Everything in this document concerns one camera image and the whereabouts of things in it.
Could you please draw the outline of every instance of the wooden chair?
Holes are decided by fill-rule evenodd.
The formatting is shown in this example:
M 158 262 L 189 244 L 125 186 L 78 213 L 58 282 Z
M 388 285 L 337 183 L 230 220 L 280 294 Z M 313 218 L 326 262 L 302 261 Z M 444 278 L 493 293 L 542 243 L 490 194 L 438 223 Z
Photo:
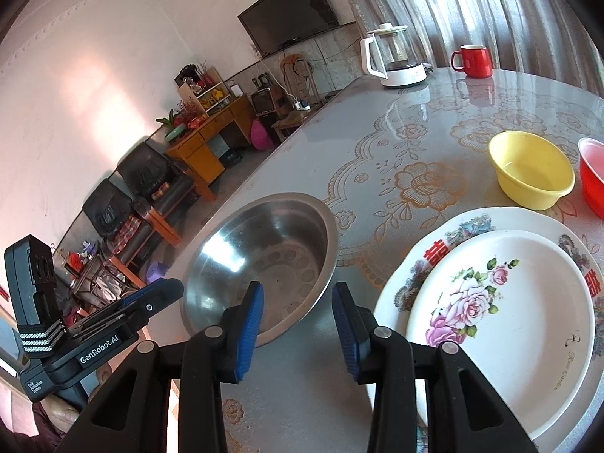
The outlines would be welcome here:
M 296 129 L 312 117 L 319 110 L 315 105 L 310 110 L 293 110 L 287 117 L 277 120 L 273 124 L 273 130 L 277 133 L 279 141 L 283 143 Z
M 281 72 L 289 93 L 320 108 L 325 101 L 316 90 L 312 67 L 301 54 L 290 54 L 281 60 Z

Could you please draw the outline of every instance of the pink rose pattern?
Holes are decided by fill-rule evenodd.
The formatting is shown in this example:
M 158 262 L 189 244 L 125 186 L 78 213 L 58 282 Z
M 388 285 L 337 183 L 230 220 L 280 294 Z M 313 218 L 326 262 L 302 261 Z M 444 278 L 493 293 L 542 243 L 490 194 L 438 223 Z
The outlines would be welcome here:
M 507 269 L 505 266 L 495 267 L 491 273 L 491 283 L 499 285 L 507 283 Z
M 519 260 L 514 259 L 497 265 L 493 257 L 487 262 L 486 272 L 473 267 L 460 270 L 448 292 L 440 296 L 439 307 L 434 310 L 426 331 L 426 343 L 437 347 L 445 341 L 461 344 L 466 337 L 475 337 L 476 324 L 485 315 L 499 311 L 494 303 L 499 297 L 498 286 L 507 283 L 509 271 L 518 264 Z

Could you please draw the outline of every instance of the floral plate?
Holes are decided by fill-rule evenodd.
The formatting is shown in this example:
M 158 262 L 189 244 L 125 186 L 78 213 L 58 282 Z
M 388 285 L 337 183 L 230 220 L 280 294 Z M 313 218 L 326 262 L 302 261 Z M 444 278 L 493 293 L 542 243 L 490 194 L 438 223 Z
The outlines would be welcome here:
M 556 243 L 581 270 L 592 300 L 601 297 L 599 293 L 604 288 L 602 272 L 579 237 L 569 228 L 548 216 L 523 208 L 480 208 L 452 218 L 413 246 L 382 290 L 373 312 L 377 322 L 405 334 L 411 307 L 432 268 L 460 243 L 494 230 L 526 230 Z M 603 371 L 604 322 L 597 317 L 594 349 L 583 384 L 566 412 L 535 440 L 541 453 L 552 453 L 559 447 L 570 451 L 583 436 L 602 403 L 601 394 L 596 392 L 600 381 L 604 380 Z M 373 403 L 374 385 L 367 386 L 367 393 Z M 590 417 L 582 421 L 588 411 Z M 424 452 L 425 442 L 426 431 L 420 427 L 418 452 Z
M 407 339 L 455 341 L 531 439 L 577 394 L 594 346 L 594 306 L 579 267 L 523 230 L 484 233 L 434 267 L 411 310 Z M 425 388 L 416 390 L 426 422 Z

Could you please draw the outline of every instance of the white kettle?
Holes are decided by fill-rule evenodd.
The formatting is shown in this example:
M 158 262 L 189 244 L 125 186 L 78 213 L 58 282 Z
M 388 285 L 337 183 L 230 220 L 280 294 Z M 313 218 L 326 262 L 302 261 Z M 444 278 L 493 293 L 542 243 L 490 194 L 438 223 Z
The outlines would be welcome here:
M 379 77 L 385 87 L 407 87 L 426 80 L 424 65 L 407 42 L 407 28 L 407 25 L 393 26 L 387 22 L 361 40 L 363 71 Z M 371 66 L 371 58 L 377 70 Z

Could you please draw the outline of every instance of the round table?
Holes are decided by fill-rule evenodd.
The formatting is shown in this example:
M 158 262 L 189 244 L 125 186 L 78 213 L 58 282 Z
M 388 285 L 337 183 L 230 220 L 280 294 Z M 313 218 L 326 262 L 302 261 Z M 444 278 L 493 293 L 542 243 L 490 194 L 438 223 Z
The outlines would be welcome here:
M 289 137 L 215 216 L 279 192 L 323 200 L 339 230 L 332 283 L 345 281 L 357 305 L 373 308 L 388 277 L 430 230 L 467 210 L 514 205 L 497 184 L 487 146 L 495 134 L 519 129 L 555 143 L 575 167 L 575 189 L 545 214 L 578 234 L 601 264 L 604 228 L 582 198 L 577 141 L 603 140 L 603 120 L 603 99 L 533 75 L 496 70 L 490 79 L 471 80 L 436 69 L 421 85 L 392 90 L 361 77 Z M 185 279 L 205 236 L 201 230 L 167 277 Z M 230 452 L 367 450 L 371 407 L 365 387 L 346 372 L 330 289 L 302 321 L 256 349 L 241 384 L 223 386 Z M 159 345 L 189 337 L 177 304 L 153 317 L 147 331 Z M 581 438 L 602 388 L 556 451 L 571 451 Z M 418 452 L 425 451 L 418 438 Z

